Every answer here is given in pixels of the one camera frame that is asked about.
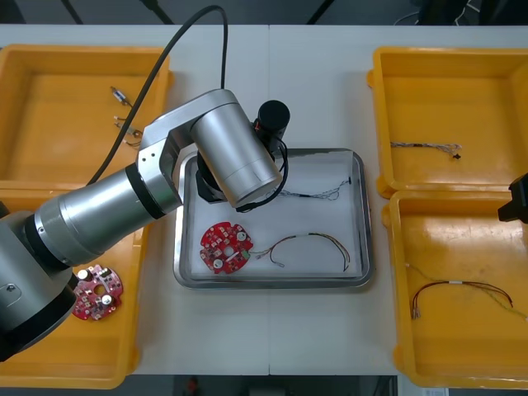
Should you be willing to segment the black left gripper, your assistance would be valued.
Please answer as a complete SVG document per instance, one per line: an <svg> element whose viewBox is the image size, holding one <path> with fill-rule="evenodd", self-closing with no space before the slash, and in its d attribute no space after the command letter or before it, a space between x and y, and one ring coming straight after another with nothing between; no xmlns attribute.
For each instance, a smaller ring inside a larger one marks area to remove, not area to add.
<svg viewBox="0 0 528 396"><path fill-rule="evenodd" d="M219 189L215 178L200 154L197 155L197 167L196 185L199 196L208 203L225 202L224 193Z"/></svg>

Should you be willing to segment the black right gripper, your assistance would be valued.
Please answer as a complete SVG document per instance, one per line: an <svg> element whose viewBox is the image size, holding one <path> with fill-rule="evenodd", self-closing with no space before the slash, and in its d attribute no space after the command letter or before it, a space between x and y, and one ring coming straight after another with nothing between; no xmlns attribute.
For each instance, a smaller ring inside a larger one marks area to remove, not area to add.
<svg viewBox="0 0 528 396"><path fill-rule="evenodd" d="M518 177L508 189L511 200L497 210L499 220L502 222L520 220L523 224L527 224L528 174Z"/></svg>

